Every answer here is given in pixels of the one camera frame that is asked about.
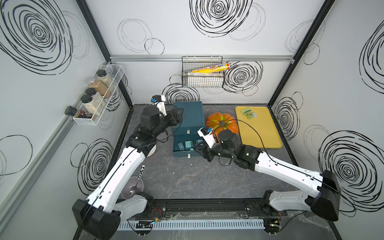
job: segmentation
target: orange pumpkin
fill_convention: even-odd
[[[236,124],[235,118],[228,113],[212,113],[205,120],[205,125],[215,131],[216,137],[218,133],[229,129],[231,132],[238,134],[239,127]]]

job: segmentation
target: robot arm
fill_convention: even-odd
[[[154,106],[144,108],[140,124],[129,137],[126,147],[102,183],[87,199],[72,206],[77,224],[99,239],[110,239],[120,222],[142,213],[147,199],[141,195],[116,203],[134,170],[156,149],[157,137],[167,127],[182,122],[183,109],[165,110],[164,96],[152,97]]]
[[[300,189],[266,191],[262,206],[265,214],[276,210],[308,210],[326,220],[338,220],[340,187],[333,172],[320,173],[279,160],[259,148],[242,144],[230,130],[218,134],[220,143],[216,143],[212,129],[207,126],[198,134],[205,142],[199,143],[194,150],[209,162],[214,156],[232,158],[239,167],[274,176]]]

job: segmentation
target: teal drawer cabinet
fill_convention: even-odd
[[[174,157],[195,157],[200,156],[197,152],[185,148],[186,141],[196,144],[198,139],[203,139],[197,134],[197,130],[205,126],[203,104],[199,102],[174,103],[175,107],[184,108],[183,121],[181,125],[172,127],[174,133],[173,156]],[[181,142],[184,150],[180,150],[178,143]]]

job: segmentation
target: glass jar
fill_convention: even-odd
[[[102,108],[105,107],[105,102],[103,101],[103,98],[101,97],[100,93],[96,91],[94,88],[87,88],[85,90],[85,94],[89,94],[92,96],[93,99],[95,99],[98,103],[101,103],[100,106]]]
[[[74,118],[92,118],[92,114],[89,114],[87,112],[84,112],[80,109],[74,108],[72,106],[68,106],[65,109],[65,115],[72,116]]]
[[[107,88],[112,84],[111,76],[109,76],[105,70],[97,71],[96,76],[97,80],[101,81]]]
[[[83,102],[83,105],[88,110],[88,112],[94,114],[95,116],[101,115],[103,108],[98,108],[99,103],[93,99],[91,95],[85,94],[81,96],[80,100]]]
[[[96,91],[99,92],[101,96],[104,96],[104,98],[109,98],[111,95],[111,91],[108,90],[108,88],[101,81],[92,79],[88,83],[90,88],[96,89]]]

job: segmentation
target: black wire basket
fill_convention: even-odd
[[[182,85],[194,88],[222,88],[224,76],[187,76],[187,71],[223,63],[222,56],[184,56],[182,59]]]

